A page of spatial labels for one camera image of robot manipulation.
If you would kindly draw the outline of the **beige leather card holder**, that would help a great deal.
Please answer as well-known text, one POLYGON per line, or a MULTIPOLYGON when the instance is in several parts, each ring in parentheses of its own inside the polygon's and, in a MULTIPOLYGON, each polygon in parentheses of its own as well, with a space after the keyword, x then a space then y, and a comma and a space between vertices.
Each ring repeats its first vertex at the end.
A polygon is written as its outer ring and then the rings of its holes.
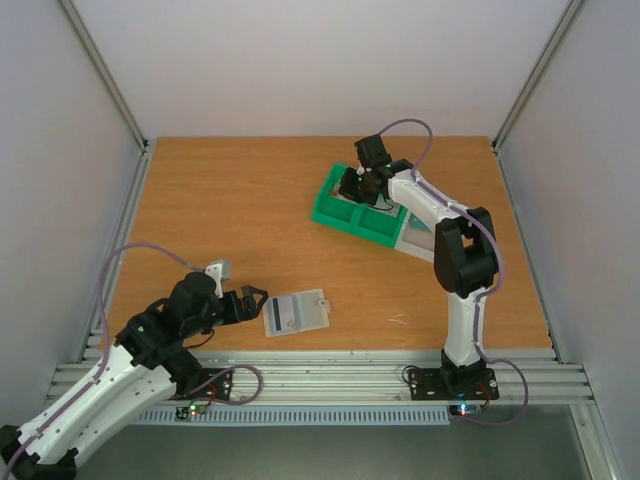
POLYGON ((269 298, 262 310, 265 336, 279 337, 328 328, 332 306, 323 289, 269 298))

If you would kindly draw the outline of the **teal credit card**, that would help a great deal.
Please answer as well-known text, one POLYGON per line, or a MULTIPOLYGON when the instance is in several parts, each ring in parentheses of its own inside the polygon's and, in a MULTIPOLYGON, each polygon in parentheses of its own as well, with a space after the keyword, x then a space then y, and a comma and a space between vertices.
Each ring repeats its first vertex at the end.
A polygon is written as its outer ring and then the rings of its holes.
POLYGON ((430 228, 414 214, 410 215, 408 224, 412 229, 415 229, 415 230, 420 230, 420 231, 430 230, 430 228))

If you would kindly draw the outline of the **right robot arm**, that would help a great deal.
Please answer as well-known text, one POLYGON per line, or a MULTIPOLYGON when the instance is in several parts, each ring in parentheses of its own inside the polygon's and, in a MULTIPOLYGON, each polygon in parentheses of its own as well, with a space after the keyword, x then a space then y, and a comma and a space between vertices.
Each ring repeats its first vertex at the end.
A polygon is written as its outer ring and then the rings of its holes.
POLYGON ((433 268, 447 294, 448 332, 430 389, 446 399, 460 398, 488 373, 482 333, 487 297, 502 257, 491 215, 469 209, 430 184, 411 162, 394 160, 379 134, 355 143, 360 166, 347 168, 339 194, 374 206, 380 198, 407 209, 434 235, 433 268))

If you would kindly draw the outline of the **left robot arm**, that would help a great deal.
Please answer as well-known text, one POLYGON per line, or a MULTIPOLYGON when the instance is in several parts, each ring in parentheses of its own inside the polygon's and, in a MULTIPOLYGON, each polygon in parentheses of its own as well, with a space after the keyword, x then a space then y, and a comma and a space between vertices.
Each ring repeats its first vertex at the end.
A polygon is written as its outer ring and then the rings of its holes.
POLYGON ((170 399, 194 400, 228 375, 206 373, 186 339, 253 320, 268 294, 192 272, 166 298, 133 316, 96 365, 31 421, 1 429, 6 479, 72 479, 77 468, 132 419, 170 399))

